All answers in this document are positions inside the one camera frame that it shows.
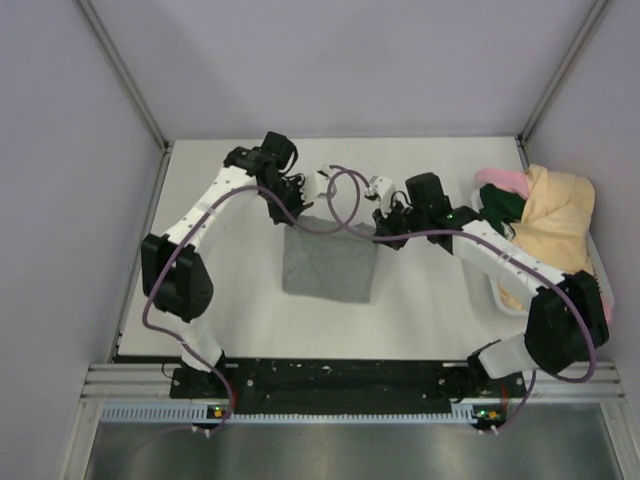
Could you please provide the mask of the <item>grey t shirt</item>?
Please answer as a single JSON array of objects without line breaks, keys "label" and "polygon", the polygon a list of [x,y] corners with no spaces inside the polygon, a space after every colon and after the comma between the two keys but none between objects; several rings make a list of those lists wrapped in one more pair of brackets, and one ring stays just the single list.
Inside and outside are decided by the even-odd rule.
[{"label": "grey t shirt", "polygon": [[291,295],[366,304],[378,247],[344,230],[318,235],[284,229],[281,288]]}]

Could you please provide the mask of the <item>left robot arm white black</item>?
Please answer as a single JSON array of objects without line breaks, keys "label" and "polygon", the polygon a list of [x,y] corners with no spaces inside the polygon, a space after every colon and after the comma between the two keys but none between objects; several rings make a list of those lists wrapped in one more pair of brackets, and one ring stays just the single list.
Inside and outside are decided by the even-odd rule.
[{"label": "left robot arm white black", "polygon": [[201,318],[214,296],[206,257],[256,197],[264,199],[274,224],[295,223],[309,207],[306,177],[289,174],[297,158],[294,143],[272,131],[257,147],[234,148],[182,219],[161,235],[147,234],[141,243],[142,323],[179,343],[183,362],[195,369],[192,384],[205,396],[220,394],[227,382],[225,370],[216,366],[223,349]]}]

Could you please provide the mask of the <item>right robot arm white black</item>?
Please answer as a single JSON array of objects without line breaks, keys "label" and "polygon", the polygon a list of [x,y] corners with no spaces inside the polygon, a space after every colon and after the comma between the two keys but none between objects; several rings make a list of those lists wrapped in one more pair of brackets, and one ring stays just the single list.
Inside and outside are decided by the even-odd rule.
[{"label": "right robot arm white black", "polygon": [[433,173],[411,177],[405,187],[400,192],[388,178],[371,179],[365,196],[377,205],[377,243],[399,250],[408,239],[424,236],[504,287],[527,313],[523,332],[469,356],[466,380],[474,393],[490,395],[504,377],[524,370],[558,375],[577,361],[596,359],[610,335],[592,274],[547,265],[510,243],[473,208],[452,207]]}]

